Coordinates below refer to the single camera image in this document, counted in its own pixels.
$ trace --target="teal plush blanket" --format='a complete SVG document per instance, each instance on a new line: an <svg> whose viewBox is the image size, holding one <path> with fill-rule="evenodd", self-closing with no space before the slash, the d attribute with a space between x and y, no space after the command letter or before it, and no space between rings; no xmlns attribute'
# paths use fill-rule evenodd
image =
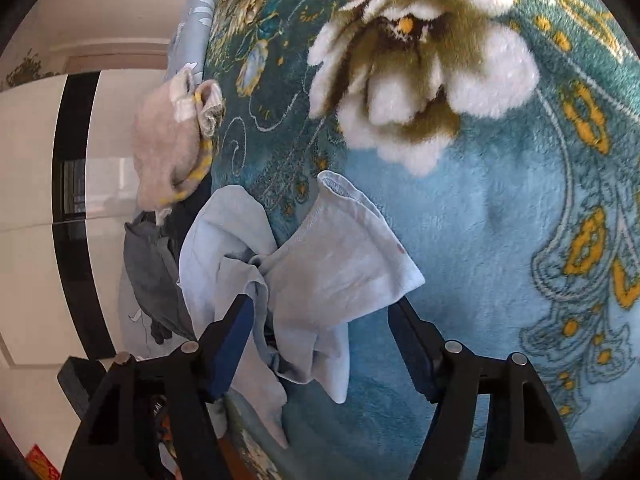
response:
<svg viewBox="0 0 640 480"><path fill-rule="evenodd" d="M227 110L214 189L244 186L283 243L319 171L344 174L424 274L418 314L532 359L597 475L640 414L640 61L603 3L218 0L205 72ZM386 312L350 341L345 404L285 384L289 449L232 396L259 478L407 478L433 407Z"/></svg>

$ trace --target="flower pattern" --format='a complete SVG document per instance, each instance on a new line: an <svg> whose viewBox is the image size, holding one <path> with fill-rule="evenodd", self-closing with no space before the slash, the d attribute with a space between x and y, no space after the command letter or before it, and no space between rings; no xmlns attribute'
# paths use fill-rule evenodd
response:
<svg viewBox="0 0 640 480"><path fill-rule="evenodd" d="M514 0L347 0L308 64L311 118L337 109L352 149L376 148L416 175L436 165L460 114L500 118L526 102L538 69L524 40L491 18Z"/></svg>

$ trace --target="light gray clothing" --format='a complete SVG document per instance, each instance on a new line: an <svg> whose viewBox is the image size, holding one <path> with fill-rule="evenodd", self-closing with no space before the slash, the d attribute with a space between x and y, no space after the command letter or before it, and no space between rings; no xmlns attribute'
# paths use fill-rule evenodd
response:
<svg viewBox="0 0 640 480"><path fill-rule="evenodd" d="M318 186L308 216L279 249L262 206L240 186L223 187L200 211L180 253L180 284L196 336L224 316L237 294L254 300L253 336L232 387L281 445L286 394L276 374L299 384L315 379L344 402L347 323L424 283L363 193L331 171L318 175ZM268 314L277 350L264 339Z"/></svg>

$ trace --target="metal pin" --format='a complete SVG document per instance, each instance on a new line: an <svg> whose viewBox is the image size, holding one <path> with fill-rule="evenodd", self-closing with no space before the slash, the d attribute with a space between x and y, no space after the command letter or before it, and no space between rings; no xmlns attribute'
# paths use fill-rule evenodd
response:
<svg viewBox="0 0 640 480"><path fill-rule="evenodd" d="M521 354L520 352L514 352L513 354L511 354L511 360L520 366L524 366L525 364L527 364L527 356Z"/></svg>
<svg viewBox="0 0 640 480"><path fill-rule="evenodd" d="M453 339L444 343L444 349L452 354L459 354L462 352L462 345Z"/></svg>
<svg viewBox="0 0 640 480"><path fill-rule="evenodd" d="M187 341L186 343L182 343L180 350L182 350L185 354L193 354L198 351L200 345L196 341Z"/></svg>
<svg viewBox="0 0 640 480"><path fill-rule="evenodd" d="M125 365L131 359L131 354L129 352L118 352L116 357L113 358L113 362L117 365Z"/></svg>

